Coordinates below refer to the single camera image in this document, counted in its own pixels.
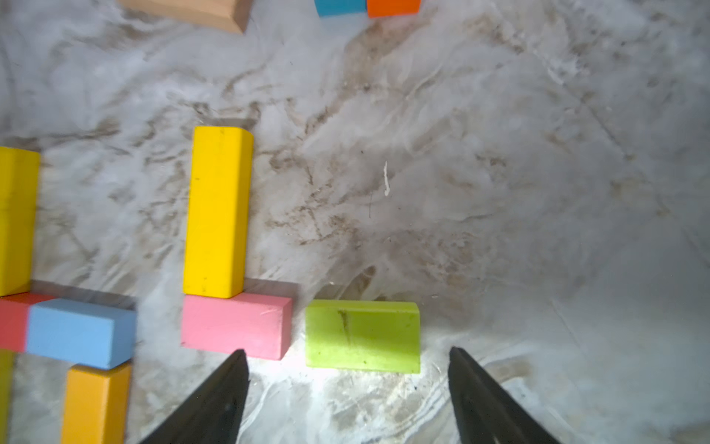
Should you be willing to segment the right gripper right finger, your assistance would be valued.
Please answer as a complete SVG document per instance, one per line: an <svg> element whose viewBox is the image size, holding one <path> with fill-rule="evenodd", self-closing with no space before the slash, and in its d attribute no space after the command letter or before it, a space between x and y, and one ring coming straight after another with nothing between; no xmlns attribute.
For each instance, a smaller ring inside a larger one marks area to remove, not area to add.
<svg viewBox="0 0 710 444"><path fill-rule="evenodd" d="M558 444L464 349L450 350L447 375L461 442Z"/></svg>

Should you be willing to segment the green block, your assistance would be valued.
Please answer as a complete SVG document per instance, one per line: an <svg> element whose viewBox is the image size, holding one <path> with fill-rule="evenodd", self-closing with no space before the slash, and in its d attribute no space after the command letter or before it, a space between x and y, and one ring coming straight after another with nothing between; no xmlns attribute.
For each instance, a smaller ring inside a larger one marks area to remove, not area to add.
<svg viewBox="0 0 710 444"><path fill-rule="evenodd" d="M305 310L307 366L418 374L421 316L416 303L315 300Z"/></svg>

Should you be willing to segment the pink block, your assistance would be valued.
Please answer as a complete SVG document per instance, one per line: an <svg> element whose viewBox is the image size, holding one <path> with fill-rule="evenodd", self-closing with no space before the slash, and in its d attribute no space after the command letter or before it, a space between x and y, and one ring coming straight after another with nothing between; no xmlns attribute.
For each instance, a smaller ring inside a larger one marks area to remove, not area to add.
<svg viewBox="0 0 710 444"><path fill-rule="evenodd" d="M181 345L200 351L281 360L291 344L293 300L253 293L230 299L187 295Z"/></svg>

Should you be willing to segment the lime yellow block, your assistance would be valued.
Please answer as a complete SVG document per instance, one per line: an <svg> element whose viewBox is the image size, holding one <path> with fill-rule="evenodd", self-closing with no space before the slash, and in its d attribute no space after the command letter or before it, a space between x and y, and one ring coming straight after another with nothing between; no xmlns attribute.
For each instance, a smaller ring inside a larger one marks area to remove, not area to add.
<svg viewBox="0 0 710 444"><path fill-rule="evenodd" d="M2 350L0 353L0 442L7 443L9 408L11 401L14 369L14 353Z"/></svg>

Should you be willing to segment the light blue block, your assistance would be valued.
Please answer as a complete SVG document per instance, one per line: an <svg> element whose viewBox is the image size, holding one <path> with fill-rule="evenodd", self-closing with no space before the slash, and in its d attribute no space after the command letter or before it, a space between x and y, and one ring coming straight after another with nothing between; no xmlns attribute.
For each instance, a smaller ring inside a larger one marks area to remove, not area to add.
<svg viewBox="0 0 710 444"><path fill-rule="evenodd" d="M31 307L26 352L110 370L131 360L136 331L132 310L53 299Z"/></svg>

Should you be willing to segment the orange block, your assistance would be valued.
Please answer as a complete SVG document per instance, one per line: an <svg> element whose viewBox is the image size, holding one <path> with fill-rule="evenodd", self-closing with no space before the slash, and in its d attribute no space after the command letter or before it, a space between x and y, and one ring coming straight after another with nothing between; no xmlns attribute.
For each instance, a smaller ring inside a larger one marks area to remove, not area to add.
<svg viewBox="0 0 710 444"><path fill-rule="evenodd" d="M417 14L421 3L421 0L367 0L366 7L368 16L374 19Z"/></svg>

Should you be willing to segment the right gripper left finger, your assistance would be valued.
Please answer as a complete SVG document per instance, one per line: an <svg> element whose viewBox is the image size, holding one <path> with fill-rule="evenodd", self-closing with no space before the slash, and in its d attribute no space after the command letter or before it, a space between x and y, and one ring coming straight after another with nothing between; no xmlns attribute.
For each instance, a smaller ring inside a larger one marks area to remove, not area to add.
<svg viewBox="0 0 710 444"><path fill-rule="evenodd" d="M235 351L142 442L235 444L249 384L246 353Z"/></svg>

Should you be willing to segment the red block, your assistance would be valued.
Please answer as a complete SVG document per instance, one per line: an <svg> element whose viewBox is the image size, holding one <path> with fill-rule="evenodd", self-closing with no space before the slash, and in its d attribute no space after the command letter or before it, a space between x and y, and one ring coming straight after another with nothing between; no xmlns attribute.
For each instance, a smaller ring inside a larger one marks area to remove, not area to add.
<svg viewBox="0 0 710 444"><path fill-rule="evenodd" d="M24 353L31 307L51 300L51 296L29 292L3 296L0 302L1 348L14 353Z"/></svg>

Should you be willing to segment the orange-yellow block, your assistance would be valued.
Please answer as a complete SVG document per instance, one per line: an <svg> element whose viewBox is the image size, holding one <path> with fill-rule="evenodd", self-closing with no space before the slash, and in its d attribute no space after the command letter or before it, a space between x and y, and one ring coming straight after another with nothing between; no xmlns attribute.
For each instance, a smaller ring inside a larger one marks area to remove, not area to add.
<svg viewBox="0 0 710 444"><path fill-rule="evenodd" d="M110 370L72 366L68 371L61 441L122 443L131 387L130 362Z"/></svg>

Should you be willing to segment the teal block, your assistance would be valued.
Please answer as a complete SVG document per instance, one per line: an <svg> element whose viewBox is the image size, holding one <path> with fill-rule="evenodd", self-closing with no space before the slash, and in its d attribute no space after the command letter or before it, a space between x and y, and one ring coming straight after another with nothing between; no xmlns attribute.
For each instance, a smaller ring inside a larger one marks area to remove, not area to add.
<svg viewBox="0 0 710 444"><path fill-rule="evenodd" d="M366 0L314 0L319 17L367 12Z"/></svg>

